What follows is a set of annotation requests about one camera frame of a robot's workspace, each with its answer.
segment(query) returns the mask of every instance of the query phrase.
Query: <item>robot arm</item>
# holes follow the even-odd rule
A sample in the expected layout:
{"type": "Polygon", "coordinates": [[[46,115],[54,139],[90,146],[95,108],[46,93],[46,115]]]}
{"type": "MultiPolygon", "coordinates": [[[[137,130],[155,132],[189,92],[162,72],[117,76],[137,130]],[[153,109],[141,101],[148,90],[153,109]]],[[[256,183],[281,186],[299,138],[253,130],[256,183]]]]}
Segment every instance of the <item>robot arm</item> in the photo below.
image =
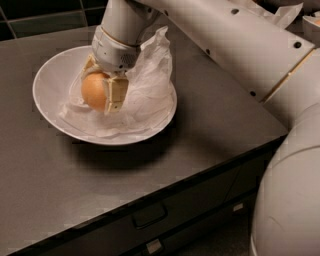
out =
{"type": "Polygon", "coordinates": [[[159,12],[292,129],[261,183],[251,255],[320,255],[320,51],[227,0],[109,0],[92,44],[98,64],[132,67],[159,12]]]}

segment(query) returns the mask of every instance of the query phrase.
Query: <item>floor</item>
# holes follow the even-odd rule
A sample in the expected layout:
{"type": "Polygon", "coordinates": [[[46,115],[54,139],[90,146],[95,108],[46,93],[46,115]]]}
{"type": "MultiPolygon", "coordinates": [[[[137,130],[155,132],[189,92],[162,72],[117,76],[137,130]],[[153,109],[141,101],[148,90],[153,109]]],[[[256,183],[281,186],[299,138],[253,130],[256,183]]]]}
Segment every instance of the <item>floor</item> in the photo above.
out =
{"type": "Polygon", "coordinates": [[[251,215],[217,228],[175,252],[175,256],[248,256],[251,215]]]}

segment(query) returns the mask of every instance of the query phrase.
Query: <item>countertop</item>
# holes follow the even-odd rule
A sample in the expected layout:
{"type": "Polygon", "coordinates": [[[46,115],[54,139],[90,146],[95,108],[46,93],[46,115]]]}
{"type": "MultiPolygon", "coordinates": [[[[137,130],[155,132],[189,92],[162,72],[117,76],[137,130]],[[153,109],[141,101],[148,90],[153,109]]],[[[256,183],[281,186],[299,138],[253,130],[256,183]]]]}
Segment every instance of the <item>countertop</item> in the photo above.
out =
{"type": "Polygon", "coordinates": [[[232,77],[168,25],[176,115],[161,133],[127,146],[99,146],[61,133],[32,98],[45,61],[90,45],[94,27],[0,43],[0,255],[286,134],[232,77]]]}

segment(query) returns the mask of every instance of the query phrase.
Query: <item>dark countertop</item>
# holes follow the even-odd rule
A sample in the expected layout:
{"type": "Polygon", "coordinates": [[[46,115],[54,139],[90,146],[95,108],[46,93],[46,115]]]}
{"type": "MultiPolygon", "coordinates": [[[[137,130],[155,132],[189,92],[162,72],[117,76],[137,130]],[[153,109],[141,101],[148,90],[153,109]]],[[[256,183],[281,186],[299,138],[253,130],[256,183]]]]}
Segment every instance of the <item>dark countertop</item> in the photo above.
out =
{"type": "Polygon", "coordinates": [[[33,79],[93,27],[0,43],[0,255],[6,255],[269,142],[286,130],[175,26],[178,109],[155,137],[82,143],[41,117],[33,79]]]}

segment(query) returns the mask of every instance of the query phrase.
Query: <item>brown egg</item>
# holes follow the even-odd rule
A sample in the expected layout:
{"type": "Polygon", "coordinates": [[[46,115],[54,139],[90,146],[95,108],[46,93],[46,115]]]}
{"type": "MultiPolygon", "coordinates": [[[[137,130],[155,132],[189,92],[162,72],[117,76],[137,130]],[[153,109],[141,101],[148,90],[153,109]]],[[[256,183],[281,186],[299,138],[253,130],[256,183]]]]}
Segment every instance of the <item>brown egg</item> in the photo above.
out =
{"type": "Polygon", "coordinates": [[[92,73],[82,82],[81,94],[85,103],[92,109],[104,112],[107,97],[103,88],[103,79],[109,76],[104,73],[92,73]]]}

